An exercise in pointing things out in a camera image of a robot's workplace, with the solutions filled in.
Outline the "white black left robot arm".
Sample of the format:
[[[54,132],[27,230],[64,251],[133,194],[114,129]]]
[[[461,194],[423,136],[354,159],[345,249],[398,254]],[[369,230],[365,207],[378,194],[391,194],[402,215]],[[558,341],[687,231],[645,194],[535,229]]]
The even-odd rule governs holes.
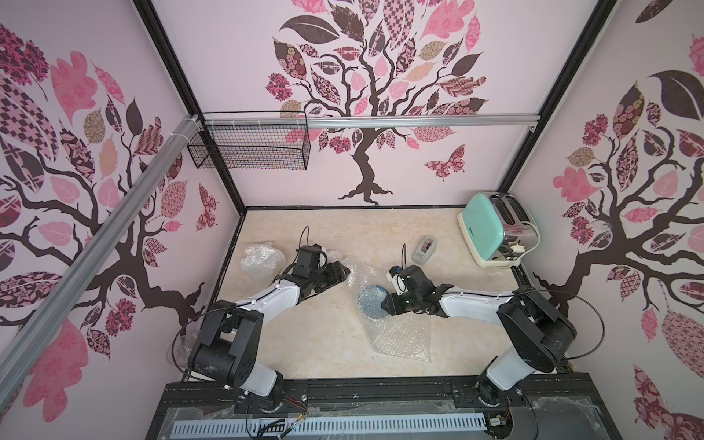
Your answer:
[[[219,301],[205,315],[187,367],[209,380],[273,404],[282,399],[282,374],[257,361],[262,329],[303,301],[345,282],[350,269],[315,244],[297,256],[271,286],[240,302]]]

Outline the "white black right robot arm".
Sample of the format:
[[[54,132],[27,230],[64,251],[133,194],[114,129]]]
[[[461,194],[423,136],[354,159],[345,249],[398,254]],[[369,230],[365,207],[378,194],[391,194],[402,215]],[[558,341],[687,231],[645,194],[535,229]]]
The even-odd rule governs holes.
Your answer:
[[[389,315],[467,318],[503,328],[511,346],[484,368],[475,385],[488,406],[496,406],[502,394],[533,373],[554,371],[578,335],[575,326],[539,291],[489,293],[434,285],[415,265],[393,266],[387,280],[394,292],[386,296],[381,308]]]

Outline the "blue white patterned bowl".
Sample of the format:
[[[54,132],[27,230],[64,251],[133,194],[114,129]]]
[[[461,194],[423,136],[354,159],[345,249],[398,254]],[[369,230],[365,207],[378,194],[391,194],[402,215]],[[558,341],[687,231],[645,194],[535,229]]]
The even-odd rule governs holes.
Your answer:
[[[357,296],[357,305],[361,313],[370,320],[381,320],[388,316],[382,307],[388,291],[379,285],[367,285],[361,289]]]

